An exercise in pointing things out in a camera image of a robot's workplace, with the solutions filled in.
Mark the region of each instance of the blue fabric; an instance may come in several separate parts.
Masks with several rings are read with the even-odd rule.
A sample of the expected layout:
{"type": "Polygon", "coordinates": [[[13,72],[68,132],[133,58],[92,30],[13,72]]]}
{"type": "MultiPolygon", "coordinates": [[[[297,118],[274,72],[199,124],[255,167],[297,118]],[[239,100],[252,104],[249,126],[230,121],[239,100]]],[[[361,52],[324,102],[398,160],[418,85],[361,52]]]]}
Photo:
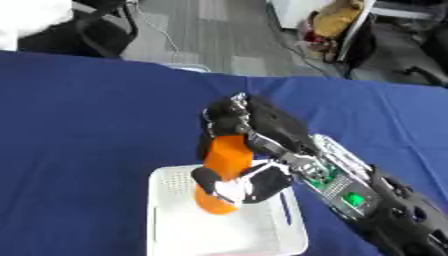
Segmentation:
{"type": "MultiPolygon", "coordinates": [[[[239,91],[268,97],[448,209],[446,90],[20,53],[0,53],[0,78],[0,255],[144,255],[148,175],[196,163],[198,114],[239,91]]],[[[295,192],[305,255],[377,255],[312,193],[295,192]]]]}

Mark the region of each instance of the white plastic basket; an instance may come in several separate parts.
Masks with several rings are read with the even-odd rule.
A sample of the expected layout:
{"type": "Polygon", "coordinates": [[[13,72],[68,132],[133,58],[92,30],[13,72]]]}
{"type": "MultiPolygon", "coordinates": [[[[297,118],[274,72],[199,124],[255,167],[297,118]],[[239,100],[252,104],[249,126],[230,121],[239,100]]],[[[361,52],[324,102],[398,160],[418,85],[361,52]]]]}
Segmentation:
{"type": "Polygon", "coordinates": [[[190,173],[197,167],[165,167],[151,175],[148,256],[289,256],[307,249],[308,236],[291,188],[231,214],[212,215],[194,200],[196,184],[190,173]]]}

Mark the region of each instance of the wire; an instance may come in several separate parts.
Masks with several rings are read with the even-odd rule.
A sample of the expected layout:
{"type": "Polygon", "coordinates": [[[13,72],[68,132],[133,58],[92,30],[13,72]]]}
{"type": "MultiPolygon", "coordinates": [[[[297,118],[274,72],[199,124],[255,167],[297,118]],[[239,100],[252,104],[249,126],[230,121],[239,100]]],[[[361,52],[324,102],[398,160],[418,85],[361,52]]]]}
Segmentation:
{"type": "Polygon", "coordinates": [[[155,30],[159,31],[161,34],[163,34],[166,39],[168,40],[168,42],[170,43],[171,47],[173,48],[174,52],[173,55],[171,56],[171,61],[174,63],[175,59],[177,57],[177,55],[180,53],[179,47],[177,47],[177,45],[174,43],[173,39],[171,38],[170,34],[168,34],[168,32],[158,28],[156,25],[154,25],[154,23],[150,22],[147,18],[147,14],[144,13],[142,11],[142,9],[140,8],[140,2],[136,1],[134,3],[132,3],[135,5],[135,9],[137,10],[137,12],[140,14],[140,16],[142,17],[142,20],[148,24],[149,26],[151,26],[152,28],[154,28],[155,30]]]}
{"type": "Polygon", "coordinates": [[[278,33],[279,31],[274,27],[274,24],[272,24],[272,15],[270,14],[270,11],[269,11],[270,6],[271,6],[270,4],[266,5],[266,18],[267,18],[268,26],[271,29],[272,33],[274,34],[274,38],[277,41],[277,43],[280,44],[280,46],[282,46],[283,48],[286,48],[286,49],[294,52],[295,54],[297,54],[306,65],[308,65],[309,67],[318,71],[324,77],[330,78],[331,76],[325,70],[323,70],[323,69],[317,67],[316,65],[312,64],[311,62],[309,62],[310,58],[305,56],[305,53],[303,52],[302,48],[300,48],[300,46],[298,46],[297,49],[294,49],[291,46],[287,45],[286,42],[280,38],[280,35],[278,33]]]}

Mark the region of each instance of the robotic hand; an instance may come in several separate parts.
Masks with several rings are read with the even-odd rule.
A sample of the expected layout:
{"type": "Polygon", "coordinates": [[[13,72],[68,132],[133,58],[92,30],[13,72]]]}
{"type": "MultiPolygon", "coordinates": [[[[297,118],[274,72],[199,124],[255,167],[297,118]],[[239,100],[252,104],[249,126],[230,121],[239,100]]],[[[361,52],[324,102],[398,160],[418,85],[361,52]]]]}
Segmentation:
{"type": "Polygon", "coordinates": [[[410,186],[363,163],[325,135],[257,96],[241,93],[204,110],[198,156],[204,159],[216,136],[243,134],[266,164],[222,181],[212,170],[192,176],[210,195],[228,203],[258,203],[294,181],[314,191],[354,232],[385,255],[448,255],[448,219],[410,186]]]}

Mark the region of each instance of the orange object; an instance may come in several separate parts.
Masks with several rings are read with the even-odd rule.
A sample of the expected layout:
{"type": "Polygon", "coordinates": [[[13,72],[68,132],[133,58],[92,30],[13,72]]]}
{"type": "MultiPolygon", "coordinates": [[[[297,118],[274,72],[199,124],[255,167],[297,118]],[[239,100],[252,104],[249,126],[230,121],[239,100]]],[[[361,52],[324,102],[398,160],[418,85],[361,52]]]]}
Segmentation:
{"type": "MultiPolygon", "coordinates": [[[[213,139],[204,166],[218,173],[223,180],[235,179],[252,165],[253,153],[245,143],[244,136],[221,136],[213,139]]],[[[238,208],[214,196],[210,196],[197,186],[195,199],[197,204],[212,214],[227,214],[238,208]]]]}

